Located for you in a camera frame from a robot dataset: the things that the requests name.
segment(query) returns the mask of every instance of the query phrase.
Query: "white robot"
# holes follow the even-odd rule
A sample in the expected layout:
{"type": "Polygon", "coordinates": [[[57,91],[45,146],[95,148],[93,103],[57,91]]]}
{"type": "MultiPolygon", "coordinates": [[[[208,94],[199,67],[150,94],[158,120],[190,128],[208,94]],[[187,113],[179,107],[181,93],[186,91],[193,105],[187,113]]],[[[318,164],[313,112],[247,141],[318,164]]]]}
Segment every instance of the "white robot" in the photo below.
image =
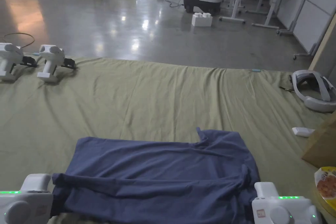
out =
{"type": "Polygon", "coordinates": [[[27,67],[36,68],[37,62],[34,58],[25,56],[22,48],[15,46],[12,43],[0,43],[0,80],[15,81],[14,67],[16,65],[24,65],[27,67]]]}
{"type": "Polygon", "coordinates": [[[43,72],[38,72],[37,77],[44,82],[58,82],[54,75],[57,66],[76,69],[73,59],[67,59],[64,50],[55,45],[41,45],[40,56],[45,58],[45,66],[43,72]]]}
{"type": "Polygon", "coordinates": [[[53,194],[49,174],[30,174],[19,191],[0,191],[0,224],[46,224],[53,194]]]}
{"type": "MultiPolygon", "coordinates": [[[[53,194],[47,191],[49,174],[30,174],[19,191],[0,191],[0,224],[46,224],[53,194]]],[[[303,196],[279,196],[271,182],[254,185],[252,201],[255,224],[321,224],[311,200],[303,196]]]]}
{"type": "Polygon", "coordinates": [[[271,182],[257,182],[254,187],[258,196],[252,201],[255,224],[322,224],[310,199],[279,196],[271,182]]]}

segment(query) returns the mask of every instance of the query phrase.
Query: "white plastic casing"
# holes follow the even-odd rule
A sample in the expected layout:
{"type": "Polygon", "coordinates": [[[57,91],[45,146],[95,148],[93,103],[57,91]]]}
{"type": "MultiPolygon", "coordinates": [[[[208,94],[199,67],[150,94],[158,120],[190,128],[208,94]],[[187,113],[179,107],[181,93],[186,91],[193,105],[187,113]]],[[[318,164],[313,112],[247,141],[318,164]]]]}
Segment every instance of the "white plastic casing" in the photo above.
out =
{"type": "Polygon", "coordinates": [[[303,196],[278,196],[271,182],[257,182],[254,187],[258,195],[252,201],[255,224],[322,223],[320,213],[310,199],[303,196]]]}
{"type": "Polygon", "coordinates": [[[0,224],[46,224],[53,194],[47,191],[48,174],[30,174],[20,191],[0,193],[0,224]]]}
{"type": "Polygon", "coordinates": [[[210,13],[199,13],[196,12],[193,14],[192,22],[193,26],[211,26],[212,23],[212,16],[210,13]]]}
{"type": "Polygon", "coordinates": [[[43,72],[37,73],[38,78],[45,82],[57,82],[58,79],[53,75],[53,73],[57,66],[64,64],[64,50],[55,45],[41,45],[40,56],[45,58],[47,61],[43,72]]]}

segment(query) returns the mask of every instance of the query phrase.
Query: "food packaging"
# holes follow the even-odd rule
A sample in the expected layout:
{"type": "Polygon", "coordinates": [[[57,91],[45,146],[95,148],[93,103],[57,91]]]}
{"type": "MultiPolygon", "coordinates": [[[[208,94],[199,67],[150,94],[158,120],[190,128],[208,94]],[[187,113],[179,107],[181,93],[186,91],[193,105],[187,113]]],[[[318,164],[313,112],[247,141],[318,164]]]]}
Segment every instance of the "food packaging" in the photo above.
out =
{"type": "Polygon", "coordinates": [[[322,167],[314,177],[321,205],[336,217],[336,167],[322,167]]]}

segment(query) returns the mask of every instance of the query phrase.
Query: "metal stand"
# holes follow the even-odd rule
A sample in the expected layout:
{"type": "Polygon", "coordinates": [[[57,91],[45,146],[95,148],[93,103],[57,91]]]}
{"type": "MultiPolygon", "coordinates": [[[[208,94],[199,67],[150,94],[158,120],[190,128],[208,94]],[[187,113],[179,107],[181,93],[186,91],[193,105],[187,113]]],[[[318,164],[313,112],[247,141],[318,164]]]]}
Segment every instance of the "metal stand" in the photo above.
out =
{"type": "Polygon", "coordinates": [[[269,25],[269,22],[271,20],[271,17],[273,15],[273,12],[276,8],[276,5],[278,5],[278,0],[272,0],[272,3],[271,3],[271,7],[268,11],[268,14],[267,14],[267,18],[266,18],[266,21],[265,21],[265,24],[255,24],[255,23],[252,23],[253,26],[258,26],[258,27],[265,27],[265,28],[270,28],[270,29],[279,29],[280,27],[278,26],[270,26],[269,25]]]}
{"type": "MultiPolygon", "coordinates": [[[[230,0],[230,6],[233,4],[234,0],[230,0]]],[[[233,12],[232,12],[232,16],[231,17],[225,17],[225,16],[220,16],[220,21],[222,21],[223,19],[225,20],[233,20],[233,21],[238,21],[238,22],[241,22],[243,24],[246,23],[246,20],[245,19],[242,19],[242,18],[236,18],[236,14],[237,14],[237,11],[238,11],[238,5],[240,3],[240,0],[236,0],[235,1],[235,5],[234,5],[234,8],[233,8],[233,12]]]]}
{"type": "Polygon", "coordinates": [[[293,59],[296,60],[296,57],[298,57],[298,56],[304,56],[304,57],[310,56],[310,57],[312,57],[316,54],[317,49],[318,49],[317,44],[314,43],[313,46],[311,47],[309,53],[296,53],[296,54],[293,55],[293,59]]]}
{"type": "Polygon", "coordinates": [[[255,11],[250,11],[250,10],[246,10],[246,13],[255,13],[255,14],[262,14],[262,15],[267,15],[268,12],[267,11],[260,11],[260,8],[263,4],[263,0],[259,0],[258,5],[257,5],[257,9],[255,11]]]}

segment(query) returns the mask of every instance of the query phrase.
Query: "white box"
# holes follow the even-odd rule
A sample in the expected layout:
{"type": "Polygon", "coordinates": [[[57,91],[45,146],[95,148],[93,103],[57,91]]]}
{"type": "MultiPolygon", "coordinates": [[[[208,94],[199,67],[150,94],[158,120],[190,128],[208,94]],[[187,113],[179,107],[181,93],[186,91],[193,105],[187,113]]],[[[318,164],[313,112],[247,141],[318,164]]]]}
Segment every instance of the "white box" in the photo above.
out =
{"type": "Polygon", "coordinates": [[[212,16],[210,13],[199,13],[196,12],[193,15],[192,22],[193,26],[211,26],[212,16]]]}

